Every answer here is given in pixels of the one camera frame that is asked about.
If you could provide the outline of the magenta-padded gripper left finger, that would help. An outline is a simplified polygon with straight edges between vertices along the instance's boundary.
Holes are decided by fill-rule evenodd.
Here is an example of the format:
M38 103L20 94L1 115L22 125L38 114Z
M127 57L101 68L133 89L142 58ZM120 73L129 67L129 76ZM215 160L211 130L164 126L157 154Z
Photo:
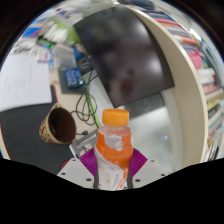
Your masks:
M97 161L94 149L80 158L71 158L59 171L58 176L78 186L94 189L97 177Z

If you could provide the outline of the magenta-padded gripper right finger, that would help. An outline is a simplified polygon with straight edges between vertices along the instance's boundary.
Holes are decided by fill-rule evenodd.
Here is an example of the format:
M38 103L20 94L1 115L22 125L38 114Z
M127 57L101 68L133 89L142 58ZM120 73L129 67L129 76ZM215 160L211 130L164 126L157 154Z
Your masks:
M147 159L137 149L129 160L128 188L136 189L146 186L165 176L162 166L154 159Z

